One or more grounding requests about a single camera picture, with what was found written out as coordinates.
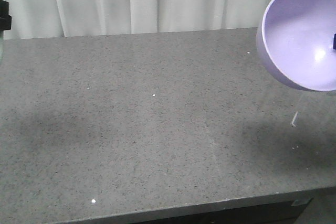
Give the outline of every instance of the bowl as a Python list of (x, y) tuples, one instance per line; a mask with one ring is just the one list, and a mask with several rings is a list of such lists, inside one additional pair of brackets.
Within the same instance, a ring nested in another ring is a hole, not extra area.
[(268, 72), (307, 91), (336, 90), (336, 0), (272, 0), (257, 30)]

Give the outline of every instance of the white curtain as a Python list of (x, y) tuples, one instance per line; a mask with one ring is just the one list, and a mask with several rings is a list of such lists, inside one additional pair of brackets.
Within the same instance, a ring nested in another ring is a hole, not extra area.
[(270, 0), (8, 0), (5, 38), (256, 27)]

